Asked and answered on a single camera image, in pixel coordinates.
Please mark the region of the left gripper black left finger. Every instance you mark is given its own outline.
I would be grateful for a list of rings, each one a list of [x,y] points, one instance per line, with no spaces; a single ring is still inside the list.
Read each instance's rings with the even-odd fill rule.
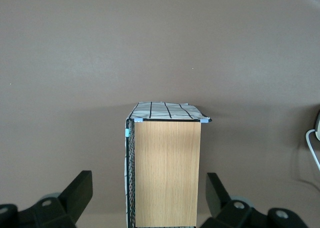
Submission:
[[[93,197],[93,175],[81,171],[57,197],[49,196],[25,210],[15,204],[0,205],[2,228],[75,228]]]

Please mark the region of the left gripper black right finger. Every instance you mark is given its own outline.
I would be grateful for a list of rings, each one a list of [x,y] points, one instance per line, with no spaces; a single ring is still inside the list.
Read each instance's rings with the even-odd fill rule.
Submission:
[[[202,228],[306,228],[306,223],[295,212],[285,208],[271,208],[267,214],[248,203],[232,199],[218,175],[206,175],[206,202],[211,217]]]

